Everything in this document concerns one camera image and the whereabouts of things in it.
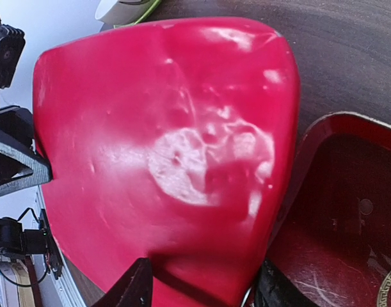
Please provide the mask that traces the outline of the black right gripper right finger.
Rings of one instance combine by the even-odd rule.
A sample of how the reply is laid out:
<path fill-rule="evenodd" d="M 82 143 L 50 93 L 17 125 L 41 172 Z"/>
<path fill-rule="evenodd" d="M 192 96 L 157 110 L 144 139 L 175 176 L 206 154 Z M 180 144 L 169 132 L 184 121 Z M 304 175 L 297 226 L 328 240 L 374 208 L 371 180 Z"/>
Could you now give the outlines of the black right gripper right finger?
<path fill-rule="evenodd" d="M 262 263 L 255 288 L 255 305 L 265 307 L 316 307 L 269 259 Z"/>

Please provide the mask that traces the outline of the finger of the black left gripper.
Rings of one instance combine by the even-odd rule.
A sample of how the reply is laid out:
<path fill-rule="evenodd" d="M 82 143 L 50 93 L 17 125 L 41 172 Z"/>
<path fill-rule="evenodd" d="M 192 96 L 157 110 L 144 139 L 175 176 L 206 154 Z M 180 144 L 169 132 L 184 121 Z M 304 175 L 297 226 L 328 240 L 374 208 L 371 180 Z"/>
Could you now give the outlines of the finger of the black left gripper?
<path fill-rule="evenodd" d="M 28 109 L 0 108 L 0 197 L 52 180 L 51 165 L 33 148 L 34 139 Z"/>

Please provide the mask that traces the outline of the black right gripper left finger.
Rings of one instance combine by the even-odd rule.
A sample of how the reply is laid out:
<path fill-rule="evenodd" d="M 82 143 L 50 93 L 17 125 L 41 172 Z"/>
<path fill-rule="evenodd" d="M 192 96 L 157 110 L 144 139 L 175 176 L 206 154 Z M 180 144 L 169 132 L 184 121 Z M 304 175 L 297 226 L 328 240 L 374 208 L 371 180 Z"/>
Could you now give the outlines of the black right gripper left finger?
<path fill-rule="evenodd" d="M 152 305 L 153 274 L 149 258 L 138 258 L 99 300 L 99 307 Z"/>

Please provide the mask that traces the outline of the red tin lid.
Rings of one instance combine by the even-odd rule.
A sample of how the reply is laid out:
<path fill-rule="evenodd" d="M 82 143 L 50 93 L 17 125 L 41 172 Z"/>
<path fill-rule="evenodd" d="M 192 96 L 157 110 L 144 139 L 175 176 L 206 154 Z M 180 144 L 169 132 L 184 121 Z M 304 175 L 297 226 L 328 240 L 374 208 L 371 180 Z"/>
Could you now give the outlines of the red tin lid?
<path fill-rule="evenodd" d="M 141 257 L 154 306 L 240 306 L 291 174 L 287 40 L 255 20 L 159 20 L 45 51 L 33 75 L 42 187 L 64 255 L 108 291 Z"/>

